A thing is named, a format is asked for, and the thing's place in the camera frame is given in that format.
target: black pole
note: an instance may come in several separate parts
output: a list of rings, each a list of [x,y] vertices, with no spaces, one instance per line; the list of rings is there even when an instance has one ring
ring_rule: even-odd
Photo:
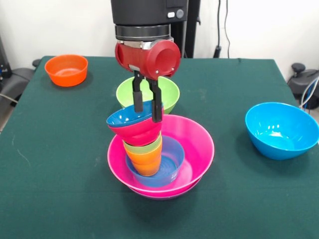
[[[196,26],[199,22],[199,9],[200,0],[188,1],[188,16],[187,16],[187,28],[186,28],[186,42],[185,42],[185,57],[194,57]]]

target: small blue bowl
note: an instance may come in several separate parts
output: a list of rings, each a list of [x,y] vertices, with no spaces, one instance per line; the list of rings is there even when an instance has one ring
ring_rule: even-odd
[[[185,158],[184,149],[177,140],[164,135],[162,138],[160,167],[158,172],[150,177],[140,175],[126,155],[126,164],[129,170],[140,183],[148,187],[163,187],[173,182]]]
[[[319,126],[314,118],[283,103],[255,105],[246,113],[245,122],[256,148],[275,160],[297,157],[319,140]]]
[[[142,112],[135,112],[134,105],[131,105],[111,114],[106,123],[111,127],[124,127],[142,122],[150,117],[152,117],[152,101],[145,101]]]

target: power cord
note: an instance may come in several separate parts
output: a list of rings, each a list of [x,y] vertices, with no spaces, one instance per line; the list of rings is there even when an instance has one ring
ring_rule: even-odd
[[[10,101],[12,101],[12,102],[15,102],[16,104],[18,103],[18,101],[16,101],[15,99],[13,99],[13,98],[11,98],[11,97],[9,97],[9,96],[6,96],[6,95],[4,95],[4,94],[1,94],[1,93],[0,93],[0,96],[4,97],[4,98],[6,98],[6,99],[8,99],[8,100],[10,100]]]
[[[221,52],[221,46],[220,46],[220,24],[219,24],[219,13],[220,13],[220,2],[218,1],[218,11],[217,11],[217,31],[218,31],[218,44],[215,48],[214,56],[213,58],[219,58],[220,52]]]
[[[314,94],[314,92],[315,92],[315,90],[316,90],[316,88],[317,88],[318,82],[319,82],[319,77],[315,78],[313,81],[310,82],[309,85],[307,85],[307,87],[305,88],[305,91],[303,92],[303,95],[302,95],[302,97],[301,97],[301,104],[299,105],[299,108],[302,109],[303,106],[304,106],[304,105],[310,100],[310,98],[313,96],[313,94]],[[308,89],[309,89],[312,85],[314,85],[314,86],[313,86],[313,88],[312,88],[310,94],[308,94],[307,99],[304,101],[305,95],[306,95]]]
[[[229,38],[228,38],[227,30],[226,30],[226,21],[227,21],[227,17],[228,17],[228,0],[226,0],[226,15],[225,15],[225,23],[224,23],[224,27],[225,27],[225,35],[226,35],[226,38],[227,38],[227,41],[228,41],[227,56],[228,56],[228,58],[229,58],[230,40],[229,40]]]

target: black cable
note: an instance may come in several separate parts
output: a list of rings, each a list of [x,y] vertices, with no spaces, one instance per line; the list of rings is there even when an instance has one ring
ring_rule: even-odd
[[[228,58],[229,58],[230,40],[229,40],[229,38],[228,38],[227,30],[226,30],[226,21],[227,21],[227,17],[228,17],[228,0],[226,0],[226,16],[225,16],[225,23],[224,23],[224,27],[225,27],[225,35],[226,35],[226,38],[227,38],[227,41],[228,41],[227,56],[228,56]]]
[[[220,30],[219,30],[220,2],[221,2],[221,0],[218,1],[218,12],[217,12],[217,31],[218,31],[218,44],[217,44],[217,46],[220,46]]]

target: large pink bowl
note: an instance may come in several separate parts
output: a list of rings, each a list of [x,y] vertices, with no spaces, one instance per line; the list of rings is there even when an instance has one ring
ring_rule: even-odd
[[[109,128],[126,143],[134,146],[144,146],[154,142],[161,129],[162,122],[154,123],[152,118],[125,127]]]
[[[174,199],[174,198],[177,198],[177,197],[187,193],[188,191],[190,191],[193,187],[195,187],[199,183],[200,179],[198,179],[193,184],[191,184],[187,187],[184,187],[184,188],[181,188],[178,190],[174,190],[174,191],[170,191],[170,192],[166,192],[166,193],[147,193],[147,192],[141,192],[141,191],[135,190],[135,189],[130,188],[130,187],[129,188],[133,192],[140,194],[143,197],[153,199],[153,200],[162,201],[162,200]]]
[[[161,133],[176,139],[184,148],[185,159],[175,181],[158,188],[139,183],[126,165],[124,146],[116,135],[108,149],[108,164],[118,180],[139,192],[166,193],[189,187],[206,173],[213,161],[214,142],[204,127],[182,116],[164,115]]]

